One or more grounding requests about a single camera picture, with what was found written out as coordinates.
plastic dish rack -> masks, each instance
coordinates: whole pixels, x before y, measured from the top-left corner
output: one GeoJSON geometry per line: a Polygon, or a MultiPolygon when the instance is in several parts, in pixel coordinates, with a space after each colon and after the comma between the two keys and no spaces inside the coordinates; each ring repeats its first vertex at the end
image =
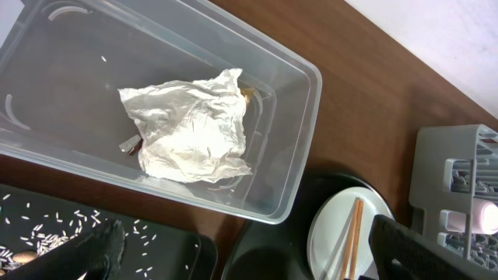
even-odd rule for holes
{"type": "Polygon", "coordinates": [[[482,124],[422,128],[409,195],[412,229],[498,271],[498,235],[472,234],[473,198],[498,202],[498,133],[482,124]],[[451,211],[466,214],[465,233],[448,230],[451,211]]]}

chopsticks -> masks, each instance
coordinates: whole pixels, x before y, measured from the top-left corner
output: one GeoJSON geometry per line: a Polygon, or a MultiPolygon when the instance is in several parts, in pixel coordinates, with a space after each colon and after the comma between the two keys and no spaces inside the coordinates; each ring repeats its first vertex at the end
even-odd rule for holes
{"type": "Polygon", "coordinates": [[[349,279],[354,280],[356,270],[356,257],[358,255],[359,231],[361,228],[361,218],[363,216],[363,199],[356,198],[355,209],[352,214],[351,226],[349,227],[348,240],[345,245],[344,260],[342,261],[341,278],[345,278],[345,272],[348,268],[349,255],[352,249],[351,265],[349,266],[349,279]]]}

brown table surface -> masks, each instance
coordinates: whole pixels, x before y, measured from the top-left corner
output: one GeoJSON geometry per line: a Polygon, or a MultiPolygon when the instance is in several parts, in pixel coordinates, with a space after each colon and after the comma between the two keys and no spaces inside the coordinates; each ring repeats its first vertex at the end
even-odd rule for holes
{"type": "MultiPolygon", "coordinates": [[[[314,63],[323,76],[307,168],[346,168],[368,180],[409,225],[416,133],[421,127],[486,124],[486,113],[340,0],[213,0],[314,63]]],[[[224,264],[244,220],[57,170],[0,157],[13,186],[162,222],[212,237],[224,264]]]]}

plastic storage bin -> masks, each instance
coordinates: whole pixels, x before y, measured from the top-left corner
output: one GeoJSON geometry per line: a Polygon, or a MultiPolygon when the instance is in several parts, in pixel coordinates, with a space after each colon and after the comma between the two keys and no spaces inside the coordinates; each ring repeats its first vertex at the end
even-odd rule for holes
{"type": "Polygon", "coordinates": [[[23,3],[0,48],[1,153],[262,222],[286,218],[321,93],[312,64],[210,2],[23,3]],[[117,89],[225,68],[242,68],[241,87],[259,92],[244,117],[252,176],[179,184],[148,177],[121,152],[137,129],[117,89]]]}

white dish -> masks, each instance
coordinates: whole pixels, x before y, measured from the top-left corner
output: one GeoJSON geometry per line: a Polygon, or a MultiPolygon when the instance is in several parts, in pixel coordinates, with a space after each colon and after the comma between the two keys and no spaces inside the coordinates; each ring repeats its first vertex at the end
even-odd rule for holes
{"type": "Polygon", "coordinates": [[[363,199],[364,207],[355,279],[352,280],[365,275],[370,270],[370,266],[373,266],[374,258],[368,244],[372,221],[377,214],[386,215],[391,219],[393,216],[379,194],[365,187],[350,187],[328,199],[318,210],[311,223],[307,241],[307,258],[311,272],[317,280],[339,279],[345,242],[356,198],[363,199]]]}

